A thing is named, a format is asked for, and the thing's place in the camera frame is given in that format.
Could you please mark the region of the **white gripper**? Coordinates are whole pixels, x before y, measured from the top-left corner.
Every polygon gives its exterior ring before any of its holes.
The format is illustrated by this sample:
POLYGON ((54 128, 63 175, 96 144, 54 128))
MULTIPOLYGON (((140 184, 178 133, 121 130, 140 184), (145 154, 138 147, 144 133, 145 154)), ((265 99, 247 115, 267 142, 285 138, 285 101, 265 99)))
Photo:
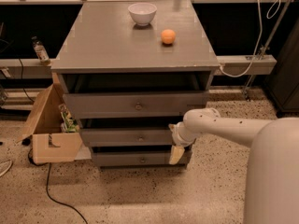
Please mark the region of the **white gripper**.
POLYGON ((177 124, 169 124, 174 146, 171 147, 169 163, 177 164, 182 158, 185 148, 192 145, 200 135, 200 130, 188 122, 181 121, 177 124))

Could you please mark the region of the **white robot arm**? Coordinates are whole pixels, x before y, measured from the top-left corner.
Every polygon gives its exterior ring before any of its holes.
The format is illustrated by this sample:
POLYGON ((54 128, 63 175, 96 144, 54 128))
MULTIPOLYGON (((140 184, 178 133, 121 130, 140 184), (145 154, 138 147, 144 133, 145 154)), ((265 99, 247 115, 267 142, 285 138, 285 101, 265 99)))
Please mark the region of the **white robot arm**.
POLYGON ((204 108, 169 128, 172 165, 203 133, 250 148, 243 224, 299 224, 299 118, 223 118, 204 108))

